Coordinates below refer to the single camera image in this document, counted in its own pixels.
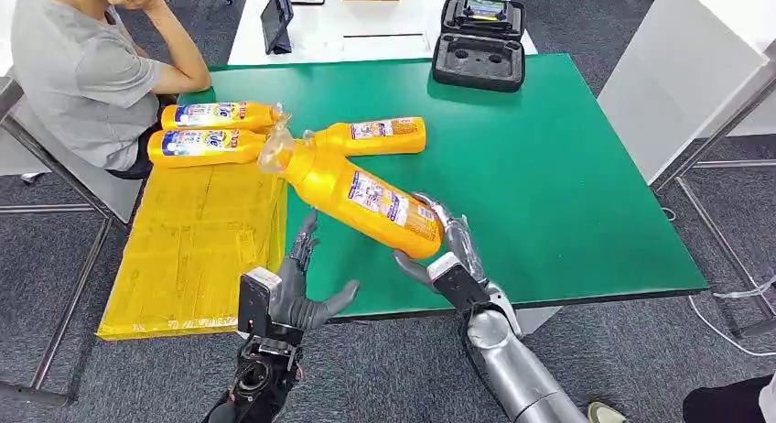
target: robotic hand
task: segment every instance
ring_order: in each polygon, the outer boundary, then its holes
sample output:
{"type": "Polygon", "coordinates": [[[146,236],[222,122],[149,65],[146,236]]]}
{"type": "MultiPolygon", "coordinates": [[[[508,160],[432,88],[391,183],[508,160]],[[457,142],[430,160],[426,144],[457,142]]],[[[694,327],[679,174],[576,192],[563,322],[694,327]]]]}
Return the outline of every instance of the robotic hand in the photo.
{"type": "MultiPolygon", "coordinates": [[[[466,336],[480,352],[493,389],[484,380],[483,384],[507,418],[519,423],[587,422],[542,362],[520,341],[522,334],[512,304],[503,290],[487,279],[466,217],[454,218],[439,201],[422,193],[413,195],[441,221],[448,252],[428,267],[401,251],[393,251],[393,259],[407,275],[464,313],[466,336]]],[[[470,357],[469,361],[477,370],[470,357]]]]}
{"type": "Polygon", "coordinates": [[[237,330],[245,343],[237,353],[237,370],[204,423],[269,423],[283,409],[298,382],[305,331],[320,327],[348,307],[358,281],[325,301],[307,298],[307,266],[317,239],[318,213],[302,222],[291,251],[277,275],[257,267],[240,279],[237,330]]]}

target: chair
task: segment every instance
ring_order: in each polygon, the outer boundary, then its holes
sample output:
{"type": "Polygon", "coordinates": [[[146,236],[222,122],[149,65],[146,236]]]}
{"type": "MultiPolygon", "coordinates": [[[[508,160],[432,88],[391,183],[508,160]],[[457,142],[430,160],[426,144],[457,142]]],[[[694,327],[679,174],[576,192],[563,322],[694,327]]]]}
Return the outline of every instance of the chair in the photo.
{"type": "Polygon", "coordinates": [[[0,77],[0,133],[2,130],[52,173],[59,175],[83,197],[85,203],[0,206],[0,216],[67,212],[97,212],[102,216],[102,225],[29,385],[0,382],[0,394],[61,407],[69,403],[70,397],[44,390],[43,383],[109,230],[114,225],[125,231],[129,229],[128,223],[142,181],[114,178],[72,154],[43,127],[24,99],[21,86],[8,77],[0,77]]]}

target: yellow bottle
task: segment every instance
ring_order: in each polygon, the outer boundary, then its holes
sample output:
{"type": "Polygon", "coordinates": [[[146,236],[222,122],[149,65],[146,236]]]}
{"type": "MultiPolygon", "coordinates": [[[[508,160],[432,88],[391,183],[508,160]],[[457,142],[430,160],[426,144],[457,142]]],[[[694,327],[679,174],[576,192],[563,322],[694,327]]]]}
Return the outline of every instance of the yellow bottle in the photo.
{"type": "Polygon", "coordinates": [[[281,114],[272,106],[239,103],[169,105],[162,111],[162,128],[222,130],[240,129],[268,133],[281,114]]]}
{"type": "Polygon", "coordinates": [[[148,140],[155,167],[181,168],[255,162],[266,135],[248,130],[161,130],[148,140]]]}
{"type": "Polygon", "coordinates": [[[426,148],[426,124],[419,117],[336,123],[305,136],[311,146],[345,156],[420,153],[426,148]]]}
{"type": "Polygon", "coordinates": [[[278,126],[259,161],[262,171],[280,173],[299,199],[377,242],[414,259],[428,258],[441,245],[439,221],[423,202],[342,154],[295,143],[278,126]]]}

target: black case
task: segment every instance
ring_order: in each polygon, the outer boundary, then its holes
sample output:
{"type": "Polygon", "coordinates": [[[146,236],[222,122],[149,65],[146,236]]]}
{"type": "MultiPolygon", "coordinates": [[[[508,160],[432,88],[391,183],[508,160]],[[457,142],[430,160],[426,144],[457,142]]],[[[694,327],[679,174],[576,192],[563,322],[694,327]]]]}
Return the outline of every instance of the black case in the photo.
{"type": "Polygon", "coordinates": [[[499,92],[517,92],[525,78],[525,52],[520,38],[525,30],[525,9],[512,6],[509,27],[459,25],[455,21],[461,0],[446,0],[442,33],[436,40],[431,73],[444,84],[499,92]]]}

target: man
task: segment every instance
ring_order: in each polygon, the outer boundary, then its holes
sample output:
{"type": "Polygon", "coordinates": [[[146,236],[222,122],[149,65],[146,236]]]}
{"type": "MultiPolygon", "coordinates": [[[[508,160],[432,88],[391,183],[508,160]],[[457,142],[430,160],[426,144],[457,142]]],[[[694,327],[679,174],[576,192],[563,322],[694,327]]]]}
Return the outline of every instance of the man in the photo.
{"type": "Polygon", "coordinates": [[[684,398],[682,413],[686,423],[776,423],[776,376],[695,389],[684,398]]]}
{"type": "Polygon", "coordinates": [[[150,172],[157,95],[210,87],[202,55],[165,0],[17,0],[11,51],[16,80],[43,125],[122,179],[150,172]],[[172,64],[149,59],[113,5],[142,9],[172,64]]]}

